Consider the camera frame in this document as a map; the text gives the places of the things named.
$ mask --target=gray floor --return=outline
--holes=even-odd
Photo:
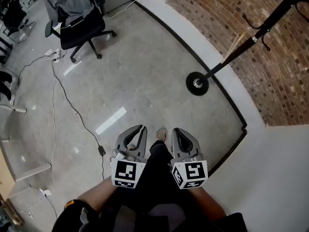
[[[44,37],[48,16],[42,1],[32,6],[29,18],[37,22],[35,29],[26,42],[14,46],[6,64],[17,73],[30,60],[60,46],[56,37]],[[104,176],[110,175],[108,162],[117,136],[138,124],[148,128],[146,156],[155,142],[157,129],[164,126],[170,135],[173,128],[179,127],[198,139],[208,168],[213,167],[239,138],[242,125],[216,84],[210,82],[207,95],[192,96],[185,87],[186,76],[192,71],[205,71],[170,33],[135,4],[106,21],[106,29],[115,30],[118,36],[93,40],[103,55],[101,60],[96,59],[90,46],[85,44],[76,56],[80,63],[75,68],[72,69],[68,56],[73,49],[62,63],[54,64],[56,71],[60,68],[58,76],[68,98],[93,133],[119,109],[126,111],[102,134],[96,134],[107,151]],[[15,104],[25,106],[27,113],[0,109],[0,132],[2,137],[11,139],[4,146],[16,173],[51,162],[54,81],[51,60],[35,62],[23,71],[21,87],[16,93]],[[102,159],[96,141],[82,127],[58,82],[54,105],[56,189],[50,200],[59,215],[67,201],[102,180]],[[32,177],[28,182],[34,188],[53,189],[52,171]],[[30,189],[11,200],[16,207],[26,210],[27,204],[36,203],[38,199],[39,192]],[[55,214],[47,200],[31,207],[30,211],[34,219],[21,212],[28,224],[40,231],[51,230]]]

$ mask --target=gray jacket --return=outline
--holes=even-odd
[[[44,0],[49,19],[53,27],[58,24],[58,8],[60,7],[69,15],[66,26],[74,19],[86,17],[94,8],[91,0]]]

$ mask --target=black pants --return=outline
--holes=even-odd
[[[105,204],[101,220],[104,221],[106,231],[112,231],[122,205],[137,214],[143,214],[158,204],[175,203],[183,209],[186,218],[197,217],[194,212],[196,204],[191,194],[185,189],[179,189],[170,172],[168,164],[173,157],[164,142],[156,141],[150,153],[136,188],[118,188]]]
[[[12,76],[8,74],[7,72],[0,72],[0,93],[4,94],[8,100],[11,100],[11,91],[9,88],[3,83],[3,82],[12,82]]]

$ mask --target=white marker cube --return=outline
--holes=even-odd
[[[146,163],[112,158],[112,184],[135,188]]]
[[[180,189],[198,188],[208,179],[207,161],[176,162],[172,175]]]

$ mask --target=smartphone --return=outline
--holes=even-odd
[[[84,20],[83,16],[80,16],[78,18],[76,18],[75,20],[70,22],[70,26],[71,28],[74,27],[75,25],[79,24],[80,22],[82,22]]]

